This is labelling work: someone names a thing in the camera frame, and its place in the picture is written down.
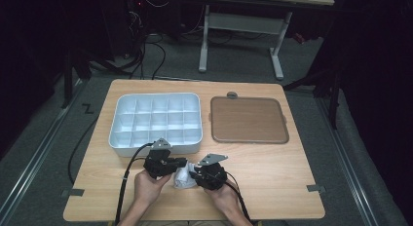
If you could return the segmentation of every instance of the gray carpet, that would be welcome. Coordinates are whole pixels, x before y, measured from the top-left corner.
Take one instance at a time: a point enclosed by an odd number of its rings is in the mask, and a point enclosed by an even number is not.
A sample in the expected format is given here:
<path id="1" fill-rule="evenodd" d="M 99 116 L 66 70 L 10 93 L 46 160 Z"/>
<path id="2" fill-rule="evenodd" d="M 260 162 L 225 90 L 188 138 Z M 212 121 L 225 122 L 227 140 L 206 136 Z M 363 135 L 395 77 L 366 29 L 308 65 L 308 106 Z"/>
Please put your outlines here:
<path id="1" fill-rule="evenodd" d="M 157 76 L 204 81 L 259 82 L 288 84 L 305 76 L 322 40 L 298 44 L 286 39 L 280 52 L 284 80 L 275 78 L 266 45 L 274 37 L 266 36 L 254 40 L 217 35 L 211 38 L 208 70 L 198 72 L 200 40 L 182 39 L 179 42 L 164 38 L 161 45 L 167 53 L 165 63 Z M 145 79 L 160 64 L 163 53 L 155 45 L 146 45 L 143 64 Z M 111 81 L 118 76 L 108 72 L 94 71 L 94 76 L 73 102 L 43 165 L 14 210 L 8 225 L 107 225 L 107 222 L 65 222 L 62 218 L 67 198 L 64 190 L 71 188 L 67 163 L 87 127 L 98 116 Z M 319 110 L 318 99 L 314 99 L 308 88 L 287 92 L 287 99 L 300 133 L 316 183 L 325 187 L 321 199 L 326 215 L 318 220 L 265 221 L 264 225 L 365 225 L 359 212 L 352 189 L 349 187 L 336 151 L 336 143 L 330 134 L 325 115 Z M 24 168 L 41 144 L 54 119 L 61 113 L 63 103 L 62 81 L 56 85 L 55 95 L 33 116 L 30 124 L 21 134 L 9 154 L 0 163 L 0 203 L 5 203 Z M 387 192 L 377 170 L 366 154 L 357 129 L 346 108 L 345 99 L 340 97 L 338 112 L 339 134 L 349 157 L 356 167 L 360 182 L 365 186 L 368 199 L 373 205 L 379 225 L 406 225 L 398 208 Z M 92 130 L 79 145 L 74 156 L 71 171 L 76 176 L 85 153 Z"/>

